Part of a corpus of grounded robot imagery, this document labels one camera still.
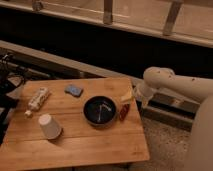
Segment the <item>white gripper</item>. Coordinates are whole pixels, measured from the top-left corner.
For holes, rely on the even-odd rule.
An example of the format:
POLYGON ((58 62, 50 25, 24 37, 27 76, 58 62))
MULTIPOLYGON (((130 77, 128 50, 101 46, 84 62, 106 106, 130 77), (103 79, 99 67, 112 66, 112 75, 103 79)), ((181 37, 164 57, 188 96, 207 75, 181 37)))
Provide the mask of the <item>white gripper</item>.
POLYGON ((148 102, 153 97, 153 95, 154 90, 150 88, 145 82, 142 82, 137 84, 133 91, 126 92, 121 97, 121 102, 130 103, 134 96, 137 100, 141 100, 142 102, 148 102))

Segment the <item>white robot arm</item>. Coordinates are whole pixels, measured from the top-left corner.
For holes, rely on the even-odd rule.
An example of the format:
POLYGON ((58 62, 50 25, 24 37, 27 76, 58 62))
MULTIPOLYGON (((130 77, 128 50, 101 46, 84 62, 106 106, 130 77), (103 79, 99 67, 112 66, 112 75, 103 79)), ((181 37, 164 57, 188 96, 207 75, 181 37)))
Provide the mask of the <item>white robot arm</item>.
POLYGON ((213 79, 177 75, 170 68, 149 67, 143 73, 143 81, 125 92, 121 101, 128 104, 136 98, 146 108, 155 94, 165 90, 199 105, 181 171, 213 171, 213 79))

